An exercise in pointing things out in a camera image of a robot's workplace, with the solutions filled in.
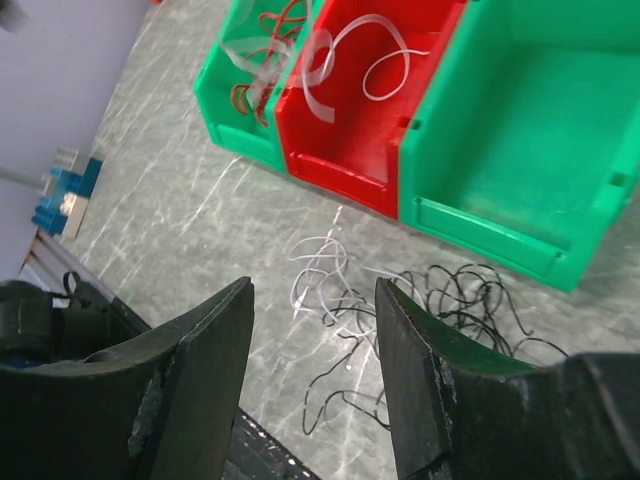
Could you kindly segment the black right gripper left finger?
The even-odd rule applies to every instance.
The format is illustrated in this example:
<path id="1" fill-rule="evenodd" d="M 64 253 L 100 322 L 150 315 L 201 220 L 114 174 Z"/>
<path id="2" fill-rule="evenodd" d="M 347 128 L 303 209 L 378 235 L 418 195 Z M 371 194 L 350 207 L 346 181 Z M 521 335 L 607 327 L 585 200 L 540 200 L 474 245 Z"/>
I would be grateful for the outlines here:
<path id="1" fill-rule="evenodd" d="M 241 277 L 81 361 L 1 364 L 5 479 L 219 479 L 254 325 Z"/>

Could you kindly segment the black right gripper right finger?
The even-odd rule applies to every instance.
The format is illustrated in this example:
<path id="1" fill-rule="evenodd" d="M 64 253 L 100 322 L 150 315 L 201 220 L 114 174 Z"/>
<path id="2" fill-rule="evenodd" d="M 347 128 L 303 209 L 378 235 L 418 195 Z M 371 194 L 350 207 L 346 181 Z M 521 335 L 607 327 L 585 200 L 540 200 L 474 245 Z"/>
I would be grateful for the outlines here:
<path id="1" fill-rule="evenodd" d="M 538 368 L 375 288 L 401 479 L 635 479 L 639 357 L 582 353 Z"/>

